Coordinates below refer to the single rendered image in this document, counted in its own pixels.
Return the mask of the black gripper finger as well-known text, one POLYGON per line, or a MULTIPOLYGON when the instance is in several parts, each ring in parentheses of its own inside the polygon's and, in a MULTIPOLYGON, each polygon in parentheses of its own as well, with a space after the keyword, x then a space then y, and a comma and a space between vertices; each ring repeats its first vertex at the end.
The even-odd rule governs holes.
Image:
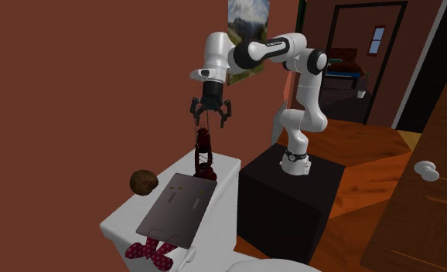
POLYGON ((227 109, 226 112, 224 112, 221 108, 218 109, 218 112, 219 112, 219 114, 220 114, 220 116, 221 116, 221 119, 220 119, 220 127, 221 127, 221 128, 224 127, 224 124, 225 124, 225 122, 227 121, 227 119, 228 119, 229 117, 232 116, 231 101, 230 101, 230 100, 225 100, 225 101, 223 102, 223 105, 224 105, 224 106, 226 107, 226 109, 227 109))
POLYGON ((206 107, 200 102, 200 100, 196 97, 192 99, 191 106, 189 112, 193 115, 195 119, 195 125, 198 126, 200 124, 200 115, 206 110, 206 107))

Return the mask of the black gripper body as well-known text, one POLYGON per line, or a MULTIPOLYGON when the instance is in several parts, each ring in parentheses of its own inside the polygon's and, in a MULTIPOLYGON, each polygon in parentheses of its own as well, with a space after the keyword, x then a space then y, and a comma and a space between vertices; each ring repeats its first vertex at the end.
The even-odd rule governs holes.
POLYGON ((216 81, 205 81, 200 99, 202 111, 221 111, 224 85, 216 81))

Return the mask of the dark red lantern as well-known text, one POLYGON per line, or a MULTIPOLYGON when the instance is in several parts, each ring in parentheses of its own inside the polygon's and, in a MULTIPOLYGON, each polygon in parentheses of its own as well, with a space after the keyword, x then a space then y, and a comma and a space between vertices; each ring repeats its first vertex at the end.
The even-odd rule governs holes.
POLYGON ((212 168, 213 153, 211 148, 211 136, 205 125, 196 128, 196 143, 194 153, 194 177, 217 180, 217 174, 212 168))

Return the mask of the grey flat panel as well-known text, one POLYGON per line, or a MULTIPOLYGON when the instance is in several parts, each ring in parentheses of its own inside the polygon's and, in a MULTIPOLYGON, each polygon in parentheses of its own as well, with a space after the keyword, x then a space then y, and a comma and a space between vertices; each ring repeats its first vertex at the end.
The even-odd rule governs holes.
POLYGON ((280 117, 281 117, 283 111, 287 108, 287 104, 288 104, 288 101, 284 100, 283 104, 279 107, 278 111, 274 115, 273 124, 272 124, 272 132, 271 132, 271 145, 274 145, 278 141, 278 139, 282 133, 283 126, 280 123, 280 117))

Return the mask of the brown round ball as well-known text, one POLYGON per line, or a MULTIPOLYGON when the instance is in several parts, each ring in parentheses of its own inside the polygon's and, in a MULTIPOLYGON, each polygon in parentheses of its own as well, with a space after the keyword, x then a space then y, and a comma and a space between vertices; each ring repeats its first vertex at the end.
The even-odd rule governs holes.
POLYGON ((130 178, 130 189, 139 196, 149 195, 158 185, 157 176, 149 170, 138 170, 130 178))

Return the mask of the dark grey flat tablet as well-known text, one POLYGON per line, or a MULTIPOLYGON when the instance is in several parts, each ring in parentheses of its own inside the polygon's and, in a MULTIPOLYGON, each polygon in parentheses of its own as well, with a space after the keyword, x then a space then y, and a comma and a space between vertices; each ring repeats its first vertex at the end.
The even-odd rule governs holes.
POLYGON ((192 246, 217 182, 176 173, 136 233, 176 247, 192 246))

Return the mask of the black robot stand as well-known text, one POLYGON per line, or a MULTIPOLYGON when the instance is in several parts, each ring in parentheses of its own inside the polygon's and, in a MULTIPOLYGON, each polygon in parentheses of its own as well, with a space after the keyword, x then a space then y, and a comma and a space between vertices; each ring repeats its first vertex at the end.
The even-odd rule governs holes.
POLYGON ((313 155, 308 175, 283 172, 274 144, 239 172, 237 235, 270 258, 308 264, 326 227, 345 167, 313 155))

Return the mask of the white toilet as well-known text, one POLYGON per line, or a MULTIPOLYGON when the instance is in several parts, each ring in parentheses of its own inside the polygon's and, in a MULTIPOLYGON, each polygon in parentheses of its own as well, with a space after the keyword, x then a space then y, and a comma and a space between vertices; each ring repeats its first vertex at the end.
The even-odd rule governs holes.
MULTIPOLYGON (((194 151, 190 151, 158 175, 159 186, 148 196, 134 195, 101 224, 106 238, 117 248, 130 272, 161 272, 150 259, 125 257, 135 242, 146 237, 137 227, 176 173, 194 173, 194 151)), ((173 260, 168 272, 321 272, 314 267, 290 260, 259 260, 234 251, 237 242, 237 178, 241 161, 226 155, 213 155, 217 187, 196 232, 193 248, 176 248, 168 253, 173 260)))

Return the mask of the dark red bed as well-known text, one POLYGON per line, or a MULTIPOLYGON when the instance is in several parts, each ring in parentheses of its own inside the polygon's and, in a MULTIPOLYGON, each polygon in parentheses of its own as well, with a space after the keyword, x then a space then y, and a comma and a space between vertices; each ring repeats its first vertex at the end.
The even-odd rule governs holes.
POLYGON ((356 63, 358 48, 331 48, 327 52, 327 67, 323 86, 325 88, 355 90, 363 69, 356 63))

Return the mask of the potted plant white pot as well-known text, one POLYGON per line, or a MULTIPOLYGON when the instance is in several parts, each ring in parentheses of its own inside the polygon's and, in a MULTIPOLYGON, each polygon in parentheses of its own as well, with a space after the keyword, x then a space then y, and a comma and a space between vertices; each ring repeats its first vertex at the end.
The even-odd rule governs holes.
POLYGON ((358 80, 356 85, 357 98, 363 99, 368 91, 370 78, 374 75, 373 72, 363 71, 363 76, 358 80))

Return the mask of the red polka dot bow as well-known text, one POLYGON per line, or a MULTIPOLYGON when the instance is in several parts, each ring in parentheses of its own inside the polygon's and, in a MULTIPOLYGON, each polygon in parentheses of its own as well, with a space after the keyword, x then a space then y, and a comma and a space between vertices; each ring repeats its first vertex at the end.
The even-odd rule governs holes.
POLYGON ((133 243, 125 251, 125 257, 128 259, 137 259, 144 257, 151 259, 152 263, 162 272, 167 272, 172 268, 173 260, 166 256, 167 253, 173 251, 176 246, 164 242, 161 246, 159 241, 147 238, 145 244, 139 242, 133 243))

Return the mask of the blue window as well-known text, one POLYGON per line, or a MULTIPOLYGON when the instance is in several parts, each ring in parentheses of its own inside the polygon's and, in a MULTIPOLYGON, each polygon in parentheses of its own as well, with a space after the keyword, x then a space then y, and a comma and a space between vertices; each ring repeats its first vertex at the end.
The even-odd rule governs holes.
POLYGON ((377 52, 379 50, 380 47, 380 43, 384 34, 384 30, 385 30, 385 26, 384 25, 377 25, 374 28, 374 33, 373 33, 373 37, 370 41, 370 46, 368 49, 368 56, 376 56, 377 52))

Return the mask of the brown wooden door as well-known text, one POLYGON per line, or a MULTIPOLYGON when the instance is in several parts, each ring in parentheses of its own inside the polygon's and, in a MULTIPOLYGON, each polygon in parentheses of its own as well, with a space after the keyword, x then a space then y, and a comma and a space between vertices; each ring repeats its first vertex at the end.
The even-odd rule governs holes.
POLYGON ((447 83, 360 265, 375 272, 447 272, 447 83))

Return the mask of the landscape wall picture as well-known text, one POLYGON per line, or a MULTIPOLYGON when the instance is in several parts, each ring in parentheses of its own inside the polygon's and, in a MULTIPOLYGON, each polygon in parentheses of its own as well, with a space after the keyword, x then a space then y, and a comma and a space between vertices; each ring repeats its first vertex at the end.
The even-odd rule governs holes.
POLYGON ((267 40, 269 0, 228 0, 227 34, 234 45, 244 38, 267 40))

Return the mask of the dark doorway frame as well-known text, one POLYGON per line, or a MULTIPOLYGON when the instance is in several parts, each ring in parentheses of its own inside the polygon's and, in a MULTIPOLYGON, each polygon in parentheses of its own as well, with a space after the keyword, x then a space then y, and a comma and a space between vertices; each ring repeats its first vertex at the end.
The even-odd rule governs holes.
POLYGON ((363 71, 373 72, 363 99, 357 90, 322 88, 319 102, 328 118, 366 124, 376 100, 388 60, 401 26, 406 1, 336 5, 326 52, 331 48, 358 48, 356 63, 363 71), (376 56, 368 56, 376 26, 385 26, 376 56))

